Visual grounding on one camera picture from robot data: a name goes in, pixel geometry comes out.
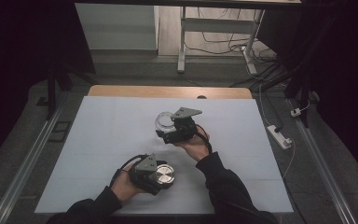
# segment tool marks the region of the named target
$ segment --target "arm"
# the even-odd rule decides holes
[[[209,134],[198,128],[209,139]],[[211,203],[218,223],[275,223],[266,219],[254,206],[248,190],[240,178],[226,169],[217,152],[209,155],[205,143],[197,136],[187,142],[175,144],[197,161],[196,167],[206,178]]]
[[[130,177],[127,173],[130,168],[131,166],[124,168],[112,188],[105,187],[95,201],[86,199],[74,203],[58,220],[50,220],[48,223],[104,223],[109,215],[122,207],[124,202],[143,192],[130,182]]]

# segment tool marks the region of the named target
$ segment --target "black jacket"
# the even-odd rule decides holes
[[[205,175],[216,223],[277,223],[271,213],[257,211],[246,187],[234,172],[223,166],[217,152],[199,161],[196,167]],[[95,201],[77,202],[48,223],[106,223],[106,219],[120,208],[115,193],[105,187]]]

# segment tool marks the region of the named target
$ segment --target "floor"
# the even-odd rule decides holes
[[[209,15],[204,9],[202,12],[205,16]],[[222,12],[211,12],[215,17],[219,17],[221,15],[219,13]],[[161,32],[164,30],[164,26],[167,27],[162,23],[163,21],[161,19]],[[243,64],[243,58],[236,53],[227,57],[221,55],[207,57],[203,53],[197,55],[198,52],[194,51],[194,55],[186,59],[186,72],[178,75],[176,72],[177,58],[174,56],[177,49],[169,49],[169,46],[174,46],[174,44],[168,44],[167,48],[162,47],[165,43],[162,40],[164,38],[170,39],[167,35],[167,37],[163,37],[164,35],[160,33],[160,56],[130,52],[120,54],[93,52],[96,75],[90,76],[99,83],[106,85],[229,87],[238,83],[234,86],[235,88],[249,88],[257,80],[249,77]],[[202,35],[198,35],[199,37],[194,37],[194,39],[198,38],[198,41],[191,41],[192,37],[188,37],[188,44],[197,48],[205,47],[208,48],[207,50],[227,49],[227,43],[223,47],[205,44]],[[270,63],[256,64],[259,71],[263,71],[268,66],[270,66]],[[271,77],[277,76],[279,73],[280,70],[277,69]],[[57,121],[60,124],[71,124],[74,121],[82,98],[87,95],[90,89],[90,84],[82,78],[72,74],[70,78],[74,83],[72,90],[68,92],[58,91],[60,99],[63,95],[67,96],[62,112],[58,116]],[[282,133],[295,139],[296,143],[296,151],[283,151],[272,138],[269,139],[281,172],[285,173],[290,165],[284,181],[292,206],[295,209],[293,214],[276,214],[276,217],[284,224],[344,223],[337,213],[314,160],[311,158],[307,144],[299,133],[296,119],[290,116],[289,111],[293,109],[294,105],[297,105],[298,101],[284,98],[282,90],[284,90],[285,84],[283,83],[281,86],[261,95],[258,93],[258,86],[256,85],[253,92],[259,108],[263,108],[260,110],[260,115],[266,118],[265,125],[268,126],[268,122],[277,125],[283,124]],[[46,96],[46,81],[38,83],[30,89],[28,104],[0,149],[0,201],[5,195],[13,176],[17,173],[22,161],[46,124],[47,108],[37,103],[41,97]],[[309,107],[310,132],[322,151],[324,159],[358,223],[358,164],[344,144],[320,118],[316,112],[316,106],[317,99],[312,98]],[[48,141],[43,147],[19,199],[13,204],[13,210],[7,217],[7,223],[46,223],[49,215],[35,214],[34,208],[60,155],[64,139],[65,132],[60,132],[60,130],[55,130],[48,136]],[[176,219],[174,222],[195,223],[195,220]]]

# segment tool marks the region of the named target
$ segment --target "metal stand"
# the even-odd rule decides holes
[[[74,67],[66,63],[52,62],[50,69],[48,70],[48,117],[46,120],[50,120],[51,116],[56,111],[56,81],[63,91],[70,91],[73,87],[73,83],[71,78],[68,76],[68,72],[74,73],[76,76],[82,78],[91,85],[99,85],[97,81],[89,77],[87,74],[77,71]]]
[[[181,12],[181,39],[178,56],[178,73],[185,72],[185,35],[186,32],[208,32],[250,35],[248,44],[243,51],[243,56],[252,75],[257,71],[250,55],[255,36],[261,22],[264,10],[257,10],[254,21],[216,20],[201,18],[186,18],[186,7],[180,8]]]

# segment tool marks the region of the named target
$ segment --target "black curtain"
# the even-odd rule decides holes
[[[316,53],[310,77],[320,95],[319,113],[358,161],[358,0],[342,8]]]
[[[52,62],[95,73],[75,4],[0,0],[0,146]]]

